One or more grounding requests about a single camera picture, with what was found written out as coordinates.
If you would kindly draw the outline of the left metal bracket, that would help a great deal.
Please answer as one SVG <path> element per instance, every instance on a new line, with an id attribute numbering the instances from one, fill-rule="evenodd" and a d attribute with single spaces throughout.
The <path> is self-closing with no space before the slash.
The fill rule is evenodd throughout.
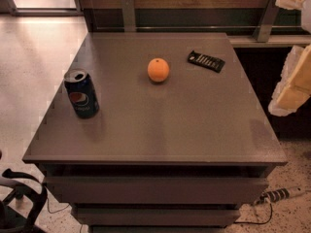
<path id="1" fill-rule="evenodd" d="M 136 31 L 134 0 L 121 0 L 123 27 L 125 32 Z"/>

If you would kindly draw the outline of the right metal bracket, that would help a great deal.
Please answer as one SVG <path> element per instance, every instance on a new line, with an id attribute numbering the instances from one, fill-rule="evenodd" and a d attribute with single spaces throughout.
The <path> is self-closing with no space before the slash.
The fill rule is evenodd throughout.
<path id="1" fill-rule="evenodd" d="M 257 42 L 266 43 L 269 40 L 278 12 L 279 7 L 276 5 L 276 0 L 268 0 L 263 13 L 261 14 L 259 24 L 253 33 L 253 38 Z"/>

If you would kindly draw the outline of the blue pepsi can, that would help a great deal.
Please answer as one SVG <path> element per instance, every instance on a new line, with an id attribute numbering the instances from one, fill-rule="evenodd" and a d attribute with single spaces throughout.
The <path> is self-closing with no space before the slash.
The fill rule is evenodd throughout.
<path id="1" fill-rule="evenodd" d="M 97 114 L 99 104 L 92 79 L 86 70 L 69 70 L 64 75 L 64 85 L 78 117 L 90 118 Z"/>

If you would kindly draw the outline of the black office chair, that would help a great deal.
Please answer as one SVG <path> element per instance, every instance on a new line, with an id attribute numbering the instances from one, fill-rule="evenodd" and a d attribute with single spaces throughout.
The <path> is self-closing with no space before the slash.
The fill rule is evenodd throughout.
<path id="1" fill-rule="evenodd" d="M 47 189 L 32 175 L 6 169 L 0 174 L 0 186 L 11 191 L 0 200 L 0 233 L 47 233 L 36 225 L 48 200 Z M 13 201 L 31 203 L 27 216 L 11 207 Z"/>

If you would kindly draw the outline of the white power strip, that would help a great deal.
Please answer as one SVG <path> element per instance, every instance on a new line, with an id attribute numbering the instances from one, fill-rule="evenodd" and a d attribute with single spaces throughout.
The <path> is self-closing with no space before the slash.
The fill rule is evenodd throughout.
<path id="1" fill-rule="evenodd" d="M 286 200 L 292 197 L 297 197 L 303 195 L 305 189 L 300 186 L 294 186 L 290 188 L 280 188 L 271 191 L 265 191 L 255 204 L 264 204 L 264 203 L 275 203 L 280 200 Z"/>

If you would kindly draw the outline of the orange fruit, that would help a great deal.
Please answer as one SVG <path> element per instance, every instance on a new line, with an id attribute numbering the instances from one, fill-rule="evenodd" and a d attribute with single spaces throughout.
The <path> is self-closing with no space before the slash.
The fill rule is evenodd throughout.
<path id="1" fill-rule="evenodd" d="M 169 76 L 169 65 L 162 58 L 154 58 L 148 64 L 148 76 L 155 83 L 164 82 Z"/>

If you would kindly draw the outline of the metal bracket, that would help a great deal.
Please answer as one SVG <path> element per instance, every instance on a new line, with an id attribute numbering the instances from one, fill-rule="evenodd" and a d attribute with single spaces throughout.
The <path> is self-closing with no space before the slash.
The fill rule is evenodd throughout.
<path id="1" fill-rule="evenodd" d="M 134 0 L 121 0 L 123 27 L 125 32 L 136 31 Z"/>
<path id="2" fill-rule="evenodd" d="M 253 38 L 257 42 L 266 43 L 269 40 L 278 12 L 279 7 L 276 5 L 276 0 L 268 0 L 263 13 L 261 14 L 259 24 L 253 33 Z"/>

